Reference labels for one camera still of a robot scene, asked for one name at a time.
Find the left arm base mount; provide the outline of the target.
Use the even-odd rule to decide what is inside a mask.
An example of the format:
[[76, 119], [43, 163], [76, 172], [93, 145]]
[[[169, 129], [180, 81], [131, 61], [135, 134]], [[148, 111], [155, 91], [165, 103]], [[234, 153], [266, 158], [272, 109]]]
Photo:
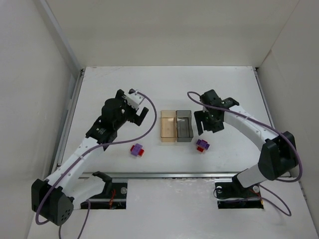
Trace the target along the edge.
[[128, 182], [113, 179], [111, 176], [100, 171], [92, 174], [94, 179], [103, 181], [103, 189], [98, 194], [91, 196], [91, 210], [119, 210], [126, 209]]

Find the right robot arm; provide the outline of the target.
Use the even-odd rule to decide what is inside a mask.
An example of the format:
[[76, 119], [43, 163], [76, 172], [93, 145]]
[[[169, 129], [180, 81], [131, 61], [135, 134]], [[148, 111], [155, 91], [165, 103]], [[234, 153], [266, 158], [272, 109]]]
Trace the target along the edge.
[[294, 136], [281, 133], [273, 127], [256, 120], [233, 98], [221, 99], [214, 90], [199, 96], [197, 104], [202, 110], [194, 112], [198, 134], [224, 130], [228, 124], [246, 136], [260, 151], [257, 164], [237, 173], [232, 178], [236, 189], [246, 189], [264, 181], [280, 180], [295, 167], [302, 174], [301, 159], [296, 150]]

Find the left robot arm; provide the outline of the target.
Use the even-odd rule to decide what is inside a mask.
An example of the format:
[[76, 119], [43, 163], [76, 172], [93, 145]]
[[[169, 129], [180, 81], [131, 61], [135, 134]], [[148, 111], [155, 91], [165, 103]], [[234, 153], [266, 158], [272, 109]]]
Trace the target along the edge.
[[118, 130], [126, 122], [142, 124], [149, 110], [144, 107], [140, 114], [137, 111], [147, 98], [137, 90], [131, 89], [127, 94], [118, 90], [115, 97], [105, 101], [101, 115], [74, 153], [44, 180], [34, 181], [31, 186], [31, 206], [38, 225], [44, 224], [39, 217], [57, 226], [63, 225], [74, 210], [81, 208], [83, 202], [102, 193], [106, 185], [112, 184], [112, 178], [102, 172], [93, 173], [81, 185], [77, 184], [77, 180], [109, 145], [116, 144]]

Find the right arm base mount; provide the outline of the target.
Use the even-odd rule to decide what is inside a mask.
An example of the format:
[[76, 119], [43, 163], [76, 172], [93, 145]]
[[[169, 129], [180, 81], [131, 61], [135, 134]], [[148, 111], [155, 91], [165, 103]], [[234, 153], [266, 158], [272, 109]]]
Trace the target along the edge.
[[233, 182], [215, 182], [214, 197], [218, 209], [263, 209], [260, 188], [253, 185], [242, 188]]

